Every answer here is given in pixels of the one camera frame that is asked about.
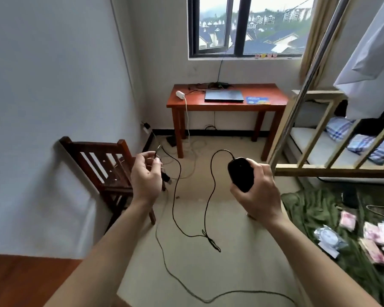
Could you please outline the person's left hand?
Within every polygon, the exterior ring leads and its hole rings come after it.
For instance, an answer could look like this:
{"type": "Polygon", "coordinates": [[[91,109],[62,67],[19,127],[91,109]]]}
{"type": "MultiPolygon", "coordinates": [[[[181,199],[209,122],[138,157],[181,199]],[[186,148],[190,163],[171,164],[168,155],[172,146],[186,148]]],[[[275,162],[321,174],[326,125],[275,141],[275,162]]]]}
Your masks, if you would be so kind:
{"type": "Polygon", "coordinates": [[[152,207],[163,187],[162,163],[158,157],[147,160],[137,160],[131,170],[133,200],[144,206],[152,207]]]}

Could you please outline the person's right hand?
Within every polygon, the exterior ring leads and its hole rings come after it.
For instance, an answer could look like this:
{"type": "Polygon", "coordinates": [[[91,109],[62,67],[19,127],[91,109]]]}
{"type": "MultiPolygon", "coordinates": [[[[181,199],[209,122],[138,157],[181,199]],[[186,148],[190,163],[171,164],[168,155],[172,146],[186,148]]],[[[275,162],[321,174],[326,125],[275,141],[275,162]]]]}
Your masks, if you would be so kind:
{"type": "Polygon", "coordinates": [[[271,167],[263,164],[265,175],[254,178],[254,185],[244,193],[231,184],[230,192],[246,212],[269,230],[272,225],[283,218],[281,194],[275,184],[271,167]]]}

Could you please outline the black computer mouse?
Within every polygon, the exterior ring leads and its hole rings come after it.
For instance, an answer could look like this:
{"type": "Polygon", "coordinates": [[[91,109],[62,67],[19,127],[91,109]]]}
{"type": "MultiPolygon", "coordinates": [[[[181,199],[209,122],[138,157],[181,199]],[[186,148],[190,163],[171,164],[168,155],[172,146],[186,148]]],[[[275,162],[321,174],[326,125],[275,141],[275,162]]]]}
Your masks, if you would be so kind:
{"type": "Polygon", "coordinates": [[[234,158],[228,165],[227,170],[230,179],[240,191],[246,193],[254,185],[254,169],[245,158],[234,158]]]}

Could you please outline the person's right forearm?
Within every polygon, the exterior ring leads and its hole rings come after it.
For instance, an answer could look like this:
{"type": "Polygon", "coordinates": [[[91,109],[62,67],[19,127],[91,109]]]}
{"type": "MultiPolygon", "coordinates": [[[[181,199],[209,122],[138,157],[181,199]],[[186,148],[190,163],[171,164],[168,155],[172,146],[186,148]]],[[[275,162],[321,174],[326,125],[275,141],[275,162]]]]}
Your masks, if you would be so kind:
{"type": "Polygon", "coordinates": [[[314,307],[381,307],[282,214],[266,229],[285,254],[314,307]]]}

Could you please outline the person's left forearm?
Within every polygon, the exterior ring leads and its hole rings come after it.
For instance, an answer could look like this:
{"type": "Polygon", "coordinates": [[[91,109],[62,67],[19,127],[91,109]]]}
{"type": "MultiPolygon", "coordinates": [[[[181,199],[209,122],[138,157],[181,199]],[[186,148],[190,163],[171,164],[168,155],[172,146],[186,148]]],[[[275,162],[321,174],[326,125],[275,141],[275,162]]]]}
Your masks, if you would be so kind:
{"type": "Polygon", "coordinates": [[[134,198],[44,307],[131,307],[117,291],[155,201],[134,198]]]}

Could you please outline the dark brown wooden chair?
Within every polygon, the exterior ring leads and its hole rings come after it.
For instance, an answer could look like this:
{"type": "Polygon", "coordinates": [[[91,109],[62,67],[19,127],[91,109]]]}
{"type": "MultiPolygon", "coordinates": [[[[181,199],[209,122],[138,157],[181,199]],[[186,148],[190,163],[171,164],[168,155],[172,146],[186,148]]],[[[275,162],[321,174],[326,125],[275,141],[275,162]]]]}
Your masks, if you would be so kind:
{"type": "Polygon", "coordinates": [[[119,215],[133,195],[131,171],[135,157],[126,141],[78,142],[65,136],[59,142],[95,186],[113,215],[119,215]]]}

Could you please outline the green blanket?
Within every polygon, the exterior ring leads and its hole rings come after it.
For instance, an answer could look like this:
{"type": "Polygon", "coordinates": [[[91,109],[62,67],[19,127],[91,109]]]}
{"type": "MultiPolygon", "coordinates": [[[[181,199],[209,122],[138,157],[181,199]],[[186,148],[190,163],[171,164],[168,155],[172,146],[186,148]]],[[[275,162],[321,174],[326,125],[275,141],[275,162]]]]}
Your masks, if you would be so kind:
{"type": "Polygon", "coordinates": [[[330,187],[283,194],[282,203],[289,219],[314,244],[318,244],[314,231],[323,225],[337,232],[348,243],[347,247],[339,251],[339,256],[334,262],[384,306],[384,266],[372,264],[358,242],[359,238],[363,238],[365,222],[374,225],[384,222],[383,217],[366,209],[367,205],[384,206],[384,186],[353,185],[359,198],[359,209],[354,210],[345,207],[342,202],[343,185],[333,184],[330,187]],[[357,216],[353,232],[338,226],[343,210],[357,216]]]}

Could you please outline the small blue plaid cloth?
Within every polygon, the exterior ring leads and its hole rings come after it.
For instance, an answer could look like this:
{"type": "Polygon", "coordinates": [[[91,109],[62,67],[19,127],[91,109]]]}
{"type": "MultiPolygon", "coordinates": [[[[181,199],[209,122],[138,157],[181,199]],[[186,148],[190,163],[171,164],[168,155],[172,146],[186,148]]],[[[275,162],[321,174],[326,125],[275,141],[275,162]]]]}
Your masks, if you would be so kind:
{"type": "Polygon", "coordinates": [[[340,142],[344,139],[355,120],[348,120],[344,117],[332,117],[325,128],[325,132],[334,142],[340,142]]]}

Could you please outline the black flat item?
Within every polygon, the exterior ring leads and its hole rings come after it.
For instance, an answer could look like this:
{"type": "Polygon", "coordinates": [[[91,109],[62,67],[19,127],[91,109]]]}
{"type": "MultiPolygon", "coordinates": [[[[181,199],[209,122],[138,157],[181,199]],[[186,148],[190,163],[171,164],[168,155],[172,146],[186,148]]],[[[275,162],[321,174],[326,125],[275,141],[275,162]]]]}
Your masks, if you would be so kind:
{"type": "Polygon", "coordinates": [[[345,207],[357,210],[359,209],[359,198],[354,186],[343,185],[341,193],[342,202],[345,207]]]}

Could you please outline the small pink packet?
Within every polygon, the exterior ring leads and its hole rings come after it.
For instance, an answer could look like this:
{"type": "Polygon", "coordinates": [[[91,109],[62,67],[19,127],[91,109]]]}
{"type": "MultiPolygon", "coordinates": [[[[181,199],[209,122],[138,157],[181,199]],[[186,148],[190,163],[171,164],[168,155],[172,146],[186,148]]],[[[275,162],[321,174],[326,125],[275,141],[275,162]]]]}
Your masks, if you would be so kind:
{"type": "Polygon", "coordinates": [[[348,232],[353,232],[357,224],[357,216],[348,212],[341,211],[339,219],[339,227],[347,230],[348,232]]]}

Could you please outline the crumpled pink packet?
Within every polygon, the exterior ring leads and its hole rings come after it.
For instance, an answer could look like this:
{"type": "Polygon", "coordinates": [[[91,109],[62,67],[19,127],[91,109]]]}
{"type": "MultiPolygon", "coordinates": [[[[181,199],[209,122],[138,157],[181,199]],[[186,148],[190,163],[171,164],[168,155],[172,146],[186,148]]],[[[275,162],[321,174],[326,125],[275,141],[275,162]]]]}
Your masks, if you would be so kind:
{"type": "Polygon", "coordinates": [[[363,238],[375,242],[377,245],[384,246],[384,222],[374,225],[365,222],[363,226],[363,238]]]}

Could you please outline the dark framed window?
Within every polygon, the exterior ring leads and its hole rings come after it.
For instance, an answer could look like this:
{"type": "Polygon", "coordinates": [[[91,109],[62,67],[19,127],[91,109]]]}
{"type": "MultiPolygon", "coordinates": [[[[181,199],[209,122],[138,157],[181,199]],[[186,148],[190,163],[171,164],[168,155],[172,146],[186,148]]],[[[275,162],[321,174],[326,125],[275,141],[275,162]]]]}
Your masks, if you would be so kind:
{"type": "Polygon", "coordinates": [[[187,0],[189,58],[300,58],[314,0],[187,0]]]}

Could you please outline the long pink packet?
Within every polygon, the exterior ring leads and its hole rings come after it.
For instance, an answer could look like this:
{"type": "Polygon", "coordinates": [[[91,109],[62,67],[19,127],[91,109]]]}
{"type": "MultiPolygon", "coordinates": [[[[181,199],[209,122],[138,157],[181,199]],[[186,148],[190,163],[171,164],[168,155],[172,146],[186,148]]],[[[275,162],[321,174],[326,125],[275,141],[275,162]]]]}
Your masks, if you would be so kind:
{"type": "Polygon", "coordinates": [[[374,241],[366,238],[359,238],[358,242],[372,264],[384,266],[384,254],[374,241]]]}

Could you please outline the beige curtain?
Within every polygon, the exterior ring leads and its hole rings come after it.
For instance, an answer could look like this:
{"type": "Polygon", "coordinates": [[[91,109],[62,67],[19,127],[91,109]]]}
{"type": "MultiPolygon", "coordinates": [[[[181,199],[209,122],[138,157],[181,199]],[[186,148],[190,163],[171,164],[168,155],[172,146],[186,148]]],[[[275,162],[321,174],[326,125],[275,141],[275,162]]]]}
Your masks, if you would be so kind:
{"type": "Polygon", "coordinates": [[[318,51],[339,0],[314,0],[311,15],[311,28],[307,36],[305,51],[299,70],[299,83],[304,83],[313,59],[318,51]]]}

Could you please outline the white hanging sheet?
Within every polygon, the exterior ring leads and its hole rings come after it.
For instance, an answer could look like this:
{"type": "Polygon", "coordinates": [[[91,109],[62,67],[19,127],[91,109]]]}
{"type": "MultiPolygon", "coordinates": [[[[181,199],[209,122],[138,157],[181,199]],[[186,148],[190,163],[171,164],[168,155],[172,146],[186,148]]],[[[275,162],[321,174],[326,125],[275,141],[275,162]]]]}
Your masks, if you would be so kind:
{"type": "Polygon", "coordinates": [[[378,118],[384,112],[384,3],[334,87],[347,96],[347,119],[378,118]]]}

